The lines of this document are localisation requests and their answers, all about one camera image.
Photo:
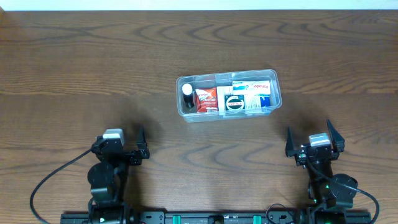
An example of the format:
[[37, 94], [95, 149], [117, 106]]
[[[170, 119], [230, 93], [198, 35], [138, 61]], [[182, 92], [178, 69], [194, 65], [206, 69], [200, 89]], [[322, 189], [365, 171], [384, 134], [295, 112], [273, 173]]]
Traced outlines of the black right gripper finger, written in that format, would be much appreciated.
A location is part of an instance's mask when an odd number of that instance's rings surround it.
[[345, 139], [341, 134], [333, 127], [331, 121], [328, 119], [326, 121], [328, 130], [330, 133], [331, 144], [333, 148], [338, 152], [343, 152], [345, 149]]
[[295, 145], [293, 141], [293, 135], [289, 127], [287, 128], [287, 142], [285, 145], [285, 155], [287, 157], [292, 157], [295, 155]]

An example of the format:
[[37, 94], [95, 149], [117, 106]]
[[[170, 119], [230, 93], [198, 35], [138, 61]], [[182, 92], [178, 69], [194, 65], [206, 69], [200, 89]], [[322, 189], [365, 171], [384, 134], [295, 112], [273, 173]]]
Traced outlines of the green Zam-Buk tin box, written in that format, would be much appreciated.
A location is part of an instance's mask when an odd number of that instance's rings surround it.
[[224, 97], [225, 109], [228, 111], [240, 111], [245, 109], [243, 95], [226, 95]]

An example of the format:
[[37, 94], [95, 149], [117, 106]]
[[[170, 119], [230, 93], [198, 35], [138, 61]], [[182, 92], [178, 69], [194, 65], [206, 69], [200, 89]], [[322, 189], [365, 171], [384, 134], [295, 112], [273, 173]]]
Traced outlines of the red Panadol ActiFast box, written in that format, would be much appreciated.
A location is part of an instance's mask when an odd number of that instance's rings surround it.
[[209, 113], [218, 111], [218, 97], [216, 88], [197, 88], [197, 112]]

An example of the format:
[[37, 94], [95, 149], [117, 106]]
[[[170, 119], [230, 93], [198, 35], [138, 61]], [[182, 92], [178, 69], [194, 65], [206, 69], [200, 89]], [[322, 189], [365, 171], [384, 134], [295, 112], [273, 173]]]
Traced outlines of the dark bottle with white cap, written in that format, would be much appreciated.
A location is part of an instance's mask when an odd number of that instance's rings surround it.
[[196, 113], [197, 103], [195, 90], [193, 86], [189, 83], [184, 83], [182, 85], [182, 109], [184, 113]]

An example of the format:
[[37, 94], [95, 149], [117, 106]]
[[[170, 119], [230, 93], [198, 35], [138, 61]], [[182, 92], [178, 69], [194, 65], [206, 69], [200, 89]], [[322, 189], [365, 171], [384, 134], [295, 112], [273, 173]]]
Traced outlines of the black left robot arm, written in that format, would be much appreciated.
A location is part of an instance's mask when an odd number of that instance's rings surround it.
[[92, 199], [89, 203], [88, 223], [139, 223], [134, 209], [124, 202], [129, 168], [139, 166], [150, 158], [144, 128], [137, 134], [137, 149], [124, 150], [122, 129], [107, 129], [98, 136], [91, 147], [99, 160], [88, 172]]

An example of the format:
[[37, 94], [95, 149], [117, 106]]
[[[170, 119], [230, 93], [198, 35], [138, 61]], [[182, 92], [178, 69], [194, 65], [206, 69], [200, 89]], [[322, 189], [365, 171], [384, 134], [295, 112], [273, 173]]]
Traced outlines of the clear plastic container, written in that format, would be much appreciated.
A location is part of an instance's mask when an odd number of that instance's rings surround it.
[[[182, 85], [189, 83], [193, 86], [194, 90], [197, 88], [216, 88], [218, 86], [232, 86], [233, 81], [265, 81], [268, 80], [271, 83], [270, 95], [258, 95], [258, 96], [269, 96], [271, 105], [261, 110], [250, 111], [250, 112], [226, 112], [220, 114], [219, 111], [209, 113], [184, 113], [182, 109]], [[258, 117], [267, 116], [271, 114], [277, 108], [282, 105], [282, 96], [280, 92], [279, 81], [277, 73], [274, 70], [249, 70], [240, 72], [226, 72], [226, 73], [213, 73], [206, 75], [192, 75], [180, 77], [176, 81], [176, 92], [177, 92], [177, 109], [180, 116], [185, 121], [192, 122], [204, 122], [204, 121], [216, 121], [223, 119], [239, 119], [247, 117]]]

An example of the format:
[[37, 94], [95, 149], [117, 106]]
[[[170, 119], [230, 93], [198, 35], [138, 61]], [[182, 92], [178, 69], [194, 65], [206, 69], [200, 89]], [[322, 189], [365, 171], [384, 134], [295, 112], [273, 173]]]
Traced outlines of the white blue medicine box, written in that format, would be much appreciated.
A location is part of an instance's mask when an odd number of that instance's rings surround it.
[[235, 95], [233, 94], [232, 86], [218, 86], [217, 89], [217, 97], [218, 97], [218, 111], [220, 114], [226, 112], [250, 112], [261, 110], [262, 108], [268, 107], [271, 105], [269, 96], [258, 96], [258, 95], [243, 95], [245, 109], [240, 111], [228, 111], [225, 109], [224, 97], [226, 95]]

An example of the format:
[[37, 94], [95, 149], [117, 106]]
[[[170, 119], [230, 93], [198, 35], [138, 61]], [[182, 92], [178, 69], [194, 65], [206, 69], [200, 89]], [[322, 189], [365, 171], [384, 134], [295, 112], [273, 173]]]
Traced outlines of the white blue Panadol box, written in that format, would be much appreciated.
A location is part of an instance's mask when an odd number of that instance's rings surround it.
[[270, 95], [271, 83], [265, 81], [233, 81], [235, 95]]

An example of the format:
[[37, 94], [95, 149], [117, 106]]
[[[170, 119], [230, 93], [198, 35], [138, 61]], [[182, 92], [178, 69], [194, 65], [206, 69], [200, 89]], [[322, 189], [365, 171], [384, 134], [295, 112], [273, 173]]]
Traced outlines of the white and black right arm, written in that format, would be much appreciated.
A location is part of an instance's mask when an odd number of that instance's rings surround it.
[[344, 151], [345, 139], [330, 121], [326, 123], [329, 133], [311, 135], [309, 143], [301, 146], [295, 145], [292, 131], [287, 129], [285, 154], [307, 169], [308, 197], [315, 202], [306, 209], [306, 223], [346, 223], [346, 211], [353, 207], [358, 186], [354, 178], [333, 173], [331, 162]]

